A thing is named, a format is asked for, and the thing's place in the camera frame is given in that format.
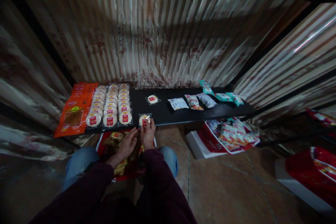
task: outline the orange package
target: orange package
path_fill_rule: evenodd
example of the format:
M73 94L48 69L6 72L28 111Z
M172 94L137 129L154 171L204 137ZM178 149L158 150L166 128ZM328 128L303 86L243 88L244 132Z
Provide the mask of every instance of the orange package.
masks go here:
M54 138L83 134L86 128L86 117L98 83L75 84L69 100L66 102Z

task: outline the floor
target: floor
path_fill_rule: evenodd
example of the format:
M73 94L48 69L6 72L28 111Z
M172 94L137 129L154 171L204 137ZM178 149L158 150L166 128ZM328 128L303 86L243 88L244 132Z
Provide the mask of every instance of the floor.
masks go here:
M158 147L171 147L176 178L199 223L320 223L321 217L274 178L270 148L195 160L186 125L157 127ZM0 155L1 223L27 223L61 191L68 160L39 162ZM141 181L111 184L106 193L136 202Z

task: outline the hand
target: hand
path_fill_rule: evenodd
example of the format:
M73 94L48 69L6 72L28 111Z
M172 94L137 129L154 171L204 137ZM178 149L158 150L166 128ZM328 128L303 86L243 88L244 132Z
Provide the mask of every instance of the hand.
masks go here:
M111 165L114 168L120 164L121 161L128 158L133 152L135 145L137 144L138 130L133 128L129 134L121 141L118 152L110 157L105 163Z
M140 131L140 138L141 143L143 144L143 147L145 148L145 151L148 151L149 149L155 149L155 146L153 145L154 141L154 132L155 132L155 123L154 120L150 120L150 125L147 128L141 127Z

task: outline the maroon sweater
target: maroon sweater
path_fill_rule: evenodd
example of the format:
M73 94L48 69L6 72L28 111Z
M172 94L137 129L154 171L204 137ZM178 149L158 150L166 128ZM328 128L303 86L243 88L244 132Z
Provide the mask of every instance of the maroon sweater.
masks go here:
M155 223L197 223L185 196L158 150L143 154ZM30 223L149 223L129 199L100 202L113 179L110 165L97 163Z

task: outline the blue jeans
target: blue jeans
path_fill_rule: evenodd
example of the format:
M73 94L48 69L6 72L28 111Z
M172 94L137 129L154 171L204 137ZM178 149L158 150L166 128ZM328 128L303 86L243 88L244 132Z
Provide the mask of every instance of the blue jeans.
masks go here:
M176 177L179 172L179 164L175 152L168 146L162 146L159 148L159 151L163 154L164 160L168 164L173 176ZM98 160L98 153L92 147L83 147L76 151L66 166L63 191L83 177L85 171L89 170L94 163L98 162Z

